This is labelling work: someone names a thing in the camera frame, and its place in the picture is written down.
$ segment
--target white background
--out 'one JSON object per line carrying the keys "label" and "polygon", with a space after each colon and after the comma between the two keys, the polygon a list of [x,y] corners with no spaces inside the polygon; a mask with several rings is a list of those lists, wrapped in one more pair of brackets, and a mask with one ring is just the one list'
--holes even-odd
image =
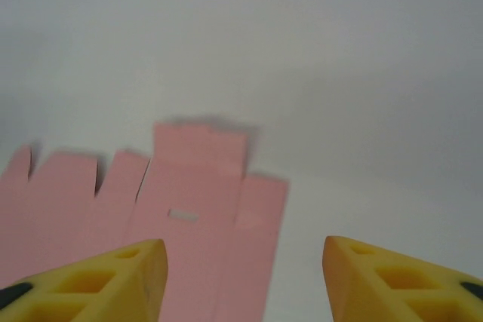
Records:
{"label": "white background", "polygon": [[173,118],[291,180],[265,322],[331,320],[326,235],[483,277],[483,0],[0,0],[0,167]]}

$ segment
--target rectangular slot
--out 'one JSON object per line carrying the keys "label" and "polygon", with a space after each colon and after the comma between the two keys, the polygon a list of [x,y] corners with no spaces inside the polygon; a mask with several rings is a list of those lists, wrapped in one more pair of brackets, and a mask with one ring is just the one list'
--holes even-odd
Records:
{"label": "rectangular slot", "polygon": [[77,271],[62,282],[54,292],[99,293],[114,276],[114,271]]}
{"label": "rectangular slot", "polygon": [[120,259],[129,259],[129,258],[134,258],[137,254],[139,254],[139,250],[132,249],[132,250],[125,250],[124,252],[120,252],[115,257]]}
{"label": "rectangular slot", "polygon": [[356,254],[374,254],[374,251],[365,245],[354,244],[351,245],[350,249]]}
{"label": "rectangular slot", "polygon": [[423,322],[478,322],[475,314],[453,300],[415,299],[407,304]]}
{"label": "rectangular slot", "polygon": [[388,266],[376,269],[376,273],[394,290],[434,290],[438,285],[415,268]]}
{"label": "rectangular slot", "polygon": [[168,216],[172,219],[186,220],[187,222],[196,222],[199,218],[198,214],[190,213],[184,210],[170,209]]}
{"label": "rectangular slot", "polygon": [[31,307],[19,322],[70,322],[84,307],[78,303],[43,302]]}

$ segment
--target yellow plastic part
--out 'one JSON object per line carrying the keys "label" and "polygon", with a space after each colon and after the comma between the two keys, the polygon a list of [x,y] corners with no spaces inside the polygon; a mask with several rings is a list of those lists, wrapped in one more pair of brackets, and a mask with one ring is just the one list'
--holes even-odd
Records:
{"label": "yellow plastic part", "polygon": [[33,288],[1,322],[156,322],[168,277],[165,244],[143,241],[18,281]]}
{"label": "yellow plastic part", "polygon": [[483,281],[459,271],[342,237],[325,240],[322,267],[334,322],[483,321],[461,285]]}

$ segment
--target pink paper strip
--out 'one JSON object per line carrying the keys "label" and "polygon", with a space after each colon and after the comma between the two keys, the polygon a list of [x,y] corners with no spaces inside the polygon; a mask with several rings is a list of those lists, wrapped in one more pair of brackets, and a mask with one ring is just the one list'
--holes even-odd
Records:
{"label": "pink paper strip", "polygon": [[[14,156],[5,182],[15,175],[19,176],[15,180],[23,180],[27,155],[29,152],[24,149]],[[57,152],[24,186],[20,181],[16,189],[2,187],[0,198],[7,204],[2,204],[2,208],[11,220],[2,225],[0,248],[5,253],[0,285],[69,261],[87,201],[94,194],[96,172],[95,158]]]}
{"label": "pink paper strip", "polygon": [[263,177],[243,182],[214,322],[263,320],[287,189]]}
{"label": "pink paper strip", "polygon": [[89,210],[72,261],[119,248],[149,159],[131,152],[115,154],[109,172]]}
{"label": "pink paper strip", "polygon": [[[160,320],[209,322],[241,186],[233,171],[242,167],[226,167],[225,154],[216,153],[220,140],[229,137],[208,135],[199,127],[174,128],[156,128],[155,158],[134,208],[127,243],[165,240],[170,271]],[[192,146],[189,158],[179,151],[182,143]],[[233,144],[225,146],[230,154],[236,153]],[[170,150],[178,156],[171,157]],[[197,220],[173,217],[183,213]]]}

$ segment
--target paper cutout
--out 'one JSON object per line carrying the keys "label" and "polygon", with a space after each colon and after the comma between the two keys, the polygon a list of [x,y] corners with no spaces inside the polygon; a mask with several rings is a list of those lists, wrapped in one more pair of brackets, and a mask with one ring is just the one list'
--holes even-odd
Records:
{"label": "paper cutout", "polygon": [[[154,134],[147,172],[148,158],[118,152],[97,196],[95,158],[55,153],[29,179],[30,150],[19,149],[0,178],[0,287],[163,238],[163,322],[260,322],[287,183],[244,176],[244,134],[204,124],[156,124]],[[198,218],[172,218],[170,210]]]}

